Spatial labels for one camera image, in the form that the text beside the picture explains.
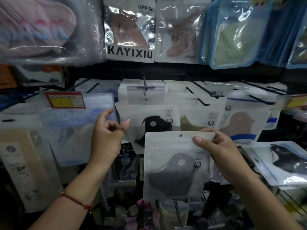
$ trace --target black face mask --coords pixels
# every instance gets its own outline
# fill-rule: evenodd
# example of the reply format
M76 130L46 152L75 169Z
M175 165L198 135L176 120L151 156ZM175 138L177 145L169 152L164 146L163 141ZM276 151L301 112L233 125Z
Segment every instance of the black face mask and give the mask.
M144 135L140 139L135 140L135 142L142 147L145 147L146 132L173 131L172 124L164 121L160 116L147 117L144 119L142 127L145 128L145 132L142 133L142 135Z
M168 197L186 196L193 182L194 158L178 153L163 167L149 174L152 187Z
M273 165L289 173L307 175L307 160L276 144L271 144L271 151L278 155Z

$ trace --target red string bracelet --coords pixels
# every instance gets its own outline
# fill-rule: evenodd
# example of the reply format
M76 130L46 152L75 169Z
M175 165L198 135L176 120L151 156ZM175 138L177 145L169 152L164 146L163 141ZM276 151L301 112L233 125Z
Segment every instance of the red string bracelet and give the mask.
M79 202L78 200L76 200L75 198L69 196L68 194L65 193L65 191L63 190L60 194L60 196L66 197L68 199L70 199L71 201L74 201L76 204L79 204L80 206L84 207L85 210L87 210L88 212L90 212L93 208L93 205L84 205L81 202Z

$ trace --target hand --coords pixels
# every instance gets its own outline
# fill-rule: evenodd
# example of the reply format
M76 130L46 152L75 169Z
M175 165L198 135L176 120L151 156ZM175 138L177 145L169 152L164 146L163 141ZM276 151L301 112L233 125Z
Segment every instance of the hand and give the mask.
M223 177L234 186L244 185L246 179L257 177L229 136L216 129L205 128L201 131L215 132L213 143L200 137L193 141L199 147L209 151Z
M91 141L91 157L89 164L98 167L109 167L120 153L122 137L129 127L130 120L121 124L106 121L113 109L104 111L97 119Z

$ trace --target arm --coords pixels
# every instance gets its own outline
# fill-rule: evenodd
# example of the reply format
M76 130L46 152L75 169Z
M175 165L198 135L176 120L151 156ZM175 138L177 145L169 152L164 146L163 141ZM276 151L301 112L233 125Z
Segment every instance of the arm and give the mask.
M91 157L85 169L67 186L66 194L84 205L90 205L109 167L117 157L129 120L120 125L105 118L112 109L103 112L95 125L91 141ZM87 214L81 205L59 197L29 230L78 230Z
M303 230L251 170L227 135L209 128L202 131L216 133L213 143L200 137L195 137L194 143L211 153L224 178L236 188L257 229Z

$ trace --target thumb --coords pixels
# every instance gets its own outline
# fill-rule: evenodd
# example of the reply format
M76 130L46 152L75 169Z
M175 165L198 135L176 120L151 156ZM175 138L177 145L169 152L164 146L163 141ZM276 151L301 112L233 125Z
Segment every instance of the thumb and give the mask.
M203 138L198 137L198 136L196 136L196 137L193 138L193 142L194 142L197 146L203 148L204 150L209 151L209 152L212 153L213 155L216 154L216 153L218 153L219 150L220 150L220 147L219 147L217 144L212 143L212 142L210 142L209 140L203 139Z
M122 121L121 124L119 125L119 127L113 131L113 135L115 135L116 139L119 140L120 142L122 141L122 138L127 130L127 128L130 125L130 120L125 120Z

